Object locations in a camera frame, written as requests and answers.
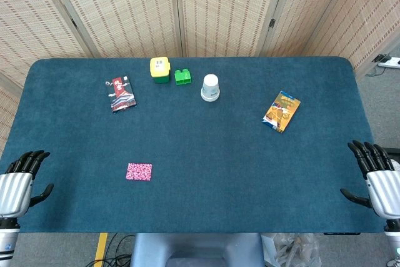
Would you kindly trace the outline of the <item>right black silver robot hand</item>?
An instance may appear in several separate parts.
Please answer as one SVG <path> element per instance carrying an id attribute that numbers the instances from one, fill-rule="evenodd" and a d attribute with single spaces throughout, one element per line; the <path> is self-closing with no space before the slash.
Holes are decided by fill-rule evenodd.
<path id="1" fill-rule="evenodd" d="M 341 188 L 341 194 L 349 201 L 373 209 L 386 220 L 399 219 L 399 163 L 389 157 L 378 144 L 352 141 L 347 144 L 356 158 L 369 197 L 363 198 Z"/>

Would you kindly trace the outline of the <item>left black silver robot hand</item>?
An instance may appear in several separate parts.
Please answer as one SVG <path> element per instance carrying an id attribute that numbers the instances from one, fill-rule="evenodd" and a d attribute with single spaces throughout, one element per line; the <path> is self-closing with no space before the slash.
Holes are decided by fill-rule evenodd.
<path id="1" fill-rule="evenodd" d="M 41 194 L 31 196 L 41 163 L 49 155 L 43 150 L 26 152 L 1 175 L 1 218 L 19 218 L 51 194 L 52 183 Z"/>

